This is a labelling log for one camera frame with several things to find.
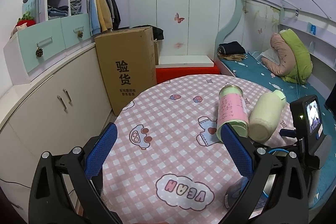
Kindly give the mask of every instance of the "light blue jacket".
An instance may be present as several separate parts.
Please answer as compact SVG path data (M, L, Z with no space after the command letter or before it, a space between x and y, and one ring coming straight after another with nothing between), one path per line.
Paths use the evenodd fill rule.
M97 6L95 0L86 0L87 12L90 19L90 33L91 35L100 33L100 24L98 19Z

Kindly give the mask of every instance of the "pink label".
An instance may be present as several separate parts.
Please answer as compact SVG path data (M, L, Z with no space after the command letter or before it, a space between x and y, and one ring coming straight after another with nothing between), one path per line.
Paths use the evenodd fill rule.
M244 98L239 94L230 93L219 100L218 126L236 119L249 123Z

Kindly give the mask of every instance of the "teal bed sheet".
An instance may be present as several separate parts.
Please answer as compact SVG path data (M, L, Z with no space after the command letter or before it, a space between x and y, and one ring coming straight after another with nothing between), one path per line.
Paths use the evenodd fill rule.
M257 52L252 52L251 54L258 59ZM286 95L288 103L306 95L317 95L322 112L323 133L332 136L331 151L320 172L320 181L313 207L322 205L327 201L336 185L336 123L331 112L324 106L326 100L309 83L299 85L284 82L280 77L274 75L264 67L261 62L254 59L252 55L247 54L246 56L247 58L241 62L224 59L221 59L221 62L238 78L257 83L271 91L276 89L282 90Z

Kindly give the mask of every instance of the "star print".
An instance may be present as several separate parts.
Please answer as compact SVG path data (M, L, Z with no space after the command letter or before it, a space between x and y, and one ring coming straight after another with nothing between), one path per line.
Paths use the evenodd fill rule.
M284 121L284 120L282 120L282 123L280 123L280 124L281 124L281 126L282 126L283 128L287 127L287 125L285 124L285 121Z

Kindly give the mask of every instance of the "small display screen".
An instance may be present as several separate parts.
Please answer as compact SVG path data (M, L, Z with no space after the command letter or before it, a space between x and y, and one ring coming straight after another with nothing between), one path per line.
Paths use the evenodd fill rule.
M320 114L317 106L317 102L314 100L307 105L307 115L309 121L310 133L320 124Z

